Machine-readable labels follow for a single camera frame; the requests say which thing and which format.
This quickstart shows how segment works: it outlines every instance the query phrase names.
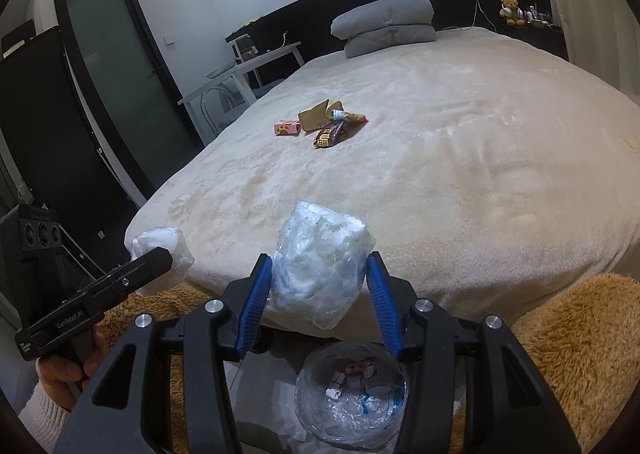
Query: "human hand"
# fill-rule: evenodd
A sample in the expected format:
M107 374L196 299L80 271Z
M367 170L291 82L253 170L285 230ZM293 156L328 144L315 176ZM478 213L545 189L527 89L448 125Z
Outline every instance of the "human hand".
M36 371L44 392L56 404L66 410L73 409L76 404L76 399L66 384L79 382L84 374L89 378L94 376L95 371L98 370L98 367L109 353L109 346L104 335L95 326L92 329L92 339L94 340L94 350L86 359L82 368L60 355L44 355L36 361ZM88 382L89 380L82 382L83 389Z

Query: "metal screw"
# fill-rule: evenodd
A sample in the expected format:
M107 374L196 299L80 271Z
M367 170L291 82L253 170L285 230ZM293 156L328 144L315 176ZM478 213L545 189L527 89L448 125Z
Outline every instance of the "metal screw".
M210 300L204 305L204 309L209 313L218 313L219 311L222 311L223 307L225 307L225 303L218 299Z
M428 313L433 310L433 302L429 299L418 299L414 306L420 313Z
M499 329L500 327L502 327L502 319L500 317L497 317L496 315L489 315L486 319L484 319L484 323L491 329Z
M138 315L136 317L136 326L138 326L139 328L146 328L152 320L153 318L151 317L151 315L147 315L146 313Z

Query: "black door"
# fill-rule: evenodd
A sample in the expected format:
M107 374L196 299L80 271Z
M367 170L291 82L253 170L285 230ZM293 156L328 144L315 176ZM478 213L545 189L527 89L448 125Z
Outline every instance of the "black door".
M104 270L127 262L137 208L98 153L58 27L0 61L0 91L0 128L35 203Z
M137 0L55 0L71 67L100 129L149 198L204 147Z

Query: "brown fluffy rug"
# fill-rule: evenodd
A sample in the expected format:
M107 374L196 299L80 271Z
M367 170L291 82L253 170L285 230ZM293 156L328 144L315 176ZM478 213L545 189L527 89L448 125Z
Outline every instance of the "brown fluffy rug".
M168 319L209 297L189 284L155 296L131 295L100 323L113 344L146 312ZM559 294L512 326L567 415L582 451L589 452L616 420L640 380L640 284L603 274ZM182 368L172 362L174 451L187 454ZM463 412L454 424L452 450L462 446Z

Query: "charger cable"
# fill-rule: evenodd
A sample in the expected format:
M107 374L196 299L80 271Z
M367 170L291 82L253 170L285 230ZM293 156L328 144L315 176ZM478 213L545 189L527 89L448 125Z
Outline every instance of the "charger cable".
M452 27L449 27L449 28L444 28L443 31L450 31L450 30L453 30L453 29L457 29L457 30L460 30L460 31L469 31L471 28L476 27L476 18L478 17L478 10L480 10L480 13L482 13L484 15L484 18L486 18L487 22L489 24L491 24L491 26L494 27L494 31L496 33L498 33L498 30L495 27L495 24L489 20L489 17L486 15L484 10L482 9L482 5L480 4L480 0L476 0L476 8L474 9L474 21L471 24L471 26L466 27L466 28L461 28L460 26L452 26Z

